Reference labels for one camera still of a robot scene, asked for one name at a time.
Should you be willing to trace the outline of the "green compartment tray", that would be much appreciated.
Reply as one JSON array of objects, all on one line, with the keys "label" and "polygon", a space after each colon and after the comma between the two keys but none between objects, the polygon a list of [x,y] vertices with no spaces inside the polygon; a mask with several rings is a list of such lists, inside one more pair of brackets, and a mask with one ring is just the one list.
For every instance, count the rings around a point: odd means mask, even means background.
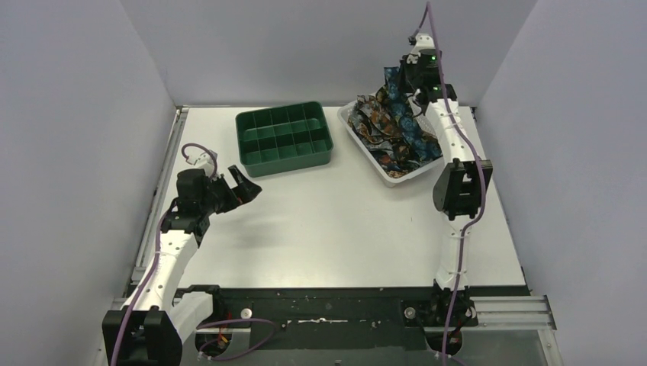
[{"label": "green compartment tray", "polygon": [[263,108],[235,117],[240,162],[258,178],[326,165],[334,148],[321,103]]}]

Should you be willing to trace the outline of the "white plastic basket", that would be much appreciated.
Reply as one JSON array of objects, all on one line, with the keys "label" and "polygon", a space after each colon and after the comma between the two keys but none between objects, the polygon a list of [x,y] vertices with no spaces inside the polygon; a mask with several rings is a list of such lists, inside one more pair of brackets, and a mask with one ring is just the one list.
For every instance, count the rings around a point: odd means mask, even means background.
[{"label": "white plastic basket", "polygon": [[385,185],[393,187],[443,163],[438,139],[424,130],[404,101],[380,91],[360,95],[337,117]]}]

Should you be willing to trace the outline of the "blue patterned tie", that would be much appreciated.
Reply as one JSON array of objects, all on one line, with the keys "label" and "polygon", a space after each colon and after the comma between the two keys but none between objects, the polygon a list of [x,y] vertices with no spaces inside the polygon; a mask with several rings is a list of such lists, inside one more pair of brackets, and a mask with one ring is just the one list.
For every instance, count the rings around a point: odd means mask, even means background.
[{"label": "blue patterned tie", "polygon": [[398,89],[398,66],[384,68],[386,108],[400,130],[404,142],[421,162],[442,157],[437,138],[423,131],[418,124],[406,95]]}]

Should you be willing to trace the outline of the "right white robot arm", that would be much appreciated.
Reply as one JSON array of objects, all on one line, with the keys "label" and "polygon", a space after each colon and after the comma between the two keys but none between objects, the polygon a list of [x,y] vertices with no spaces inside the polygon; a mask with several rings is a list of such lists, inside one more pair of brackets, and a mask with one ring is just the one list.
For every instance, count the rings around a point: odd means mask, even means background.
[{"label": "right white robot arm", "polygon": [[468,138],[454,89],[444,82],[439,61],[435,46],[415,46],[401,60],[398,85],[414,120],[436,137],[443,158],[433,187],[433,203],[444,224],[434,281],[442,290],[463,291],[468,287],[466,246],[472,227],[483,216],[493,166]]}]

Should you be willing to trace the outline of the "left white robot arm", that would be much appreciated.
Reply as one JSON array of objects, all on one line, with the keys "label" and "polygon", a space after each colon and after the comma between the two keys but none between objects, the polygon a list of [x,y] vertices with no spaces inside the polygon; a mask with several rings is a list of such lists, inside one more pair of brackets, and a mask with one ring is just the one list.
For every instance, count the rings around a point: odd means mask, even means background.
[{"label": "left white robot arm", "polygon": [[252,202],[262,188],[236,165],[235,186],[215,170],[186,169],[177,175],[177,196],[161,217],[153,257],[143,278],[119,310],[109,310],[101,329],[110,365],[178,365],[183,344],[200,323],[219,326],[226,307],[217,288],[185,295],[174,303],[180,279],[200,248],[215,214]]}]

